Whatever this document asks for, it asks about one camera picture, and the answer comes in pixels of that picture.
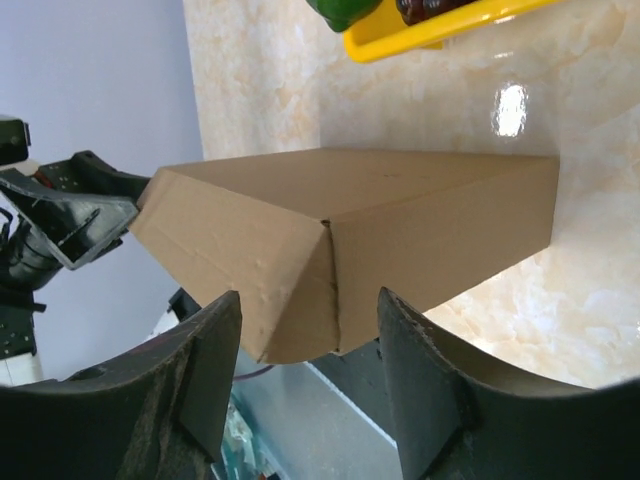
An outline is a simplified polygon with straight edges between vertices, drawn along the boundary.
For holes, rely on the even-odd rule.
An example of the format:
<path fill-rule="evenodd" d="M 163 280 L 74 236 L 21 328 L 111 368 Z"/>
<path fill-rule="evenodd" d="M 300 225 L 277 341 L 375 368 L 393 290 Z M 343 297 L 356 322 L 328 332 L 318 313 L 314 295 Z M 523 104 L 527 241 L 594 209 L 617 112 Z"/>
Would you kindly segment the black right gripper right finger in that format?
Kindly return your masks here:
<path fill-rule="evenodd" d="M 379 341 L 407 479 L 635 479 L 639 383 L 588 389 L 502 361 L 388 289 Z"/>

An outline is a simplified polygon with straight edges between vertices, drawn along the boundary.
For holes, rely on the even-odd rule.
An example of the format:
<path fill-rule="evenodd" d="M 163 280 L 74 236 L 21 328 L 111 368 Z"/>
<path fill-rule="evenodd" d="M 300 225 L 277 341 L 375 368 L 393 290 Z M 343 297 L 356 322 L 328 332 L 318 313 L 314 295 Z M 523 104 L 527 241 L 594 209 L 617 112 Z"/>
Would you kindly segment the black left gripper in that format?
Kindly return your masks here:
<path fill-rule="evenodd" d="M 1 192 L 20 214 L 11 230 L 14 215 L 1 208 L 1 287 L 20 294 L 40 290 L 63 266 L 76 270 L 99 256 L 137 216 L 133 200 L 150 178 L 85 150 L 40 165 L 37 180 L 1 172 Z"/>

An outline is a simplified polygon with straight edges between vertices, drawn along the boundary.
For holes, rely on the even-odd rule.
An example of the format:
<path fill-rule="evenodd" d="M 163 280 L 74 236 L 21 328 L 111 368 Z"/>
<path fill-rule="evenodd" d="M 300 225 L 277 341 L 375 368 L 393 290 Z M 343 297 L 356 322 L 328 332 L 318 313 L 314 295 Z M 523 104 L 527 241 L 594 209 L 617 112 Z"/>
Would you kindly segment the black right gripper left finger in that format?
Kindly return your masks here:
<path fill-rule="evenodd" d="M 242 325 L 228 291 L 64 381 L 1 390 L 4 479 L 210 479 Z"/>

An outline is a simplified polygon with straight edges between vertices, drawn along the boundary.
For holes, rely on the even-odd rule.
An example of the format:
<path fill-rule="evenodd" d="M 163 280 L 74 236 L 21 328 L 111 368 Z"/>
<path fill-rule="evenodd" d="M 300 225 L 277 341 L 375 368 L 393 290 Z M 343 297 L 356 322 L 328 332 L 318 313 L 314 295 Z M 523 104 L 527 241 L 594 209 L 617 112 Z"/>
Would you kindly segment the brown cardboard box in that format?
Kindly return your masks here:
<path fill-rule="evenodd" d="M 382 288 L 436 307 L 546 248 L 553 157 L 321 148 L 166 166 L 131 232 L 200 305 L 241 299 L 258 362 L 345 354 Z"/>

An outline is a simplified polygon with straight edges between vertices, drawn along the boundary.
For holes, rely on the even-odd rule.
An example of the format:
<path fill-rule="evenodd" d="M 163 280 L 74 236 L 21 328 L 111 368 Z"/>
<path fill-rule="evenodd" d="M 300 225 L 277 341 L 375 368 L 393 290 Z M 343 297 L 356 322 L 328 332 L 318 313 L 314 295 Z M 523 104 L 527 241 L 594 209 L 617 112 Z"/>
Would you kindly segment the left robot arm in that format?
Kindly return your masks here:
<path fill-rule="evenodd" d="M 1 193 L 15 210 L 1 227 L 2 358 L 36 354 L 33 316 L 46 306 L 35 291 L 118 248 L 148 183 L 91 151 L 32 175 L 2 171 Z"/>

